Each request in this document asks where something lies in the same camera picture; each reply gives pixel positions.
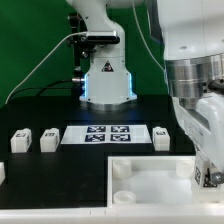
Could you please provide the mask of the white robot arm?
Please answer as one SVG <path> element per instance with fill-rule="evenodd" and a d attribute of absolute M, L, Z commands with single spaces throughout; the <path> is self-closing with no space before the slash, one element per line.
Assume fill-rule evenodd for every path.
<path fill-rule="evenodd" d="M 84 19 L 84 42 L 94 53 L 82 103 L 97 109 L 135 100 L 125 67 L 125 33 L 108 8 L 145 0 L 66 0 Z M 154 0 L 162 34 L 165 80 L 177 121 L 202 153 L 214 185 L 224 183 L 224 0 Z"/>

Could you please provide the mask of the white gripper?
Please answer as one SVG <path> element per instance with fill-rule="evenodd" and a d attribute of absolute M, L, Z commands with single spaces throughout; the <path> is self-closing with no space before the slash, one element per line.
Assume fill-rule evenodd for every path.
<path fill-rule="evenodd" d="M 224 184 L 224 96 L 205 94 L 194 109 L 182 107 L 176 97 L 172 102 L 179 126 L 220 171 L 209 168 L 210 182 Z"/>

